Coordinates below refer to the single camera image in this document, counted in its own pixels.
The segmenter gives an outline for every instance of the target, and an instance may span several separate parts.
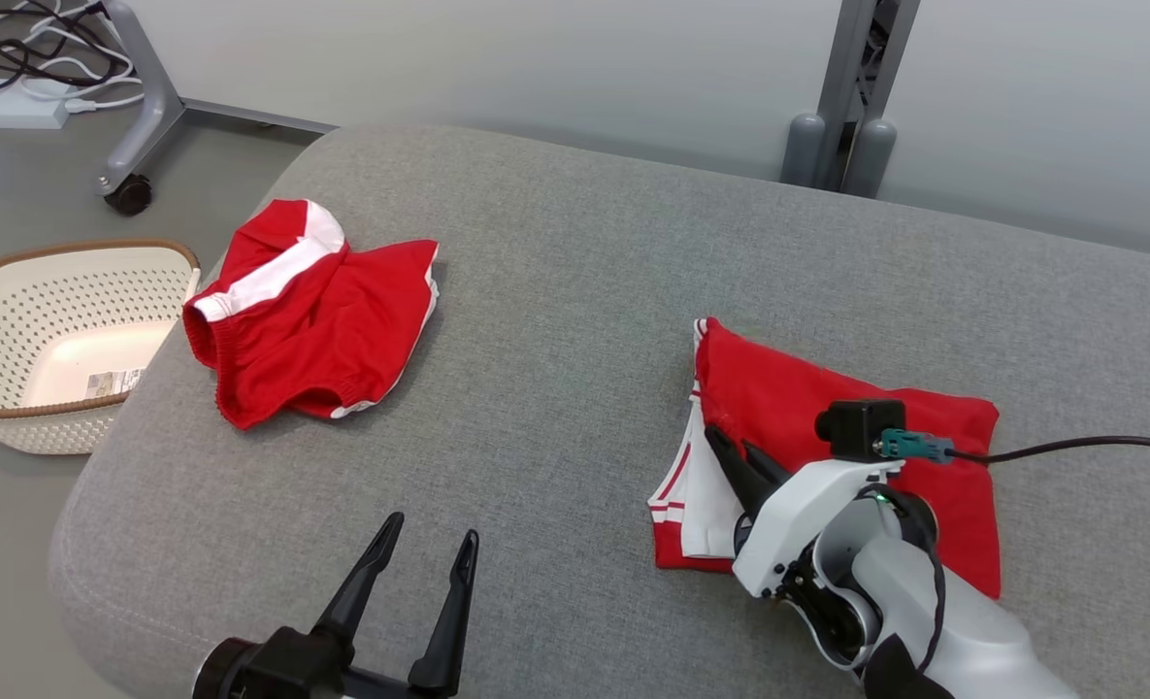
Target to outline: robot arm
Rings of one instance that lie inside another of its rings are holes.
[[[835,459],[788,475],[708,428],[750,520],[736,537],[738,583],[795,607],[820,653],[868,699],[1075,699],[1014,615],[948,568],[935,576],[935,554],[921,550],[935,545],[933,513],[884,486],[904,466],[881,455],[892,454],[881,445],[887,430],[904,430],[902,402],[835,402],[818,421]]]

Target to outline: red garment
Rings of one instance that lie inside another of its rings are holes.
[[[979,398],[876,389],[744,340],[716,318],[696,322],[695,377],[687,437],[650,499],[658,567],[729,571],[734,562],[730,532],[743,508],[704,439],[704,425],[716,424],[738,444],[756,444],[795,471],[830,458],[828,443],[815,435],[815,417],[833,401],[898,399],[906,406],[908,429],[951,438],[964,452],[988,451],[998,416]],[[988,469],[964,460],[912,459],[891,485],[923,497],[933,508],[942,562],[997,598],[1000,554]]]
[[[269,203],[183,309],[221,414],[247,429],[286,406],[322,417],[375,406],[437,306],[436,256],[432,240],[352,253],[319,203]]]

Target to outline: white power strip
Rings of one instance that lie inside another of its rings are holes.
[[[49,94],[74,92],[72,85],[52,79],[32,79],[30,89]],[[63,128],[66,125],[64,99],[37,99],[23,91],[22,80],[0,91],[0,128]]]

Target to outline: basket label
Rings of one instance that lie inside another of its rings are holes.
[[[101,371],[87,377],[87,392],[84,398],[105,398],[135,389],[144,370]]]

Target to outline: laundry basket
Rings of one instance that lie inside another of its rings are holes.
[[[168,240],[0,260],[0,441],[90,453],[198,283],[193,253]]]

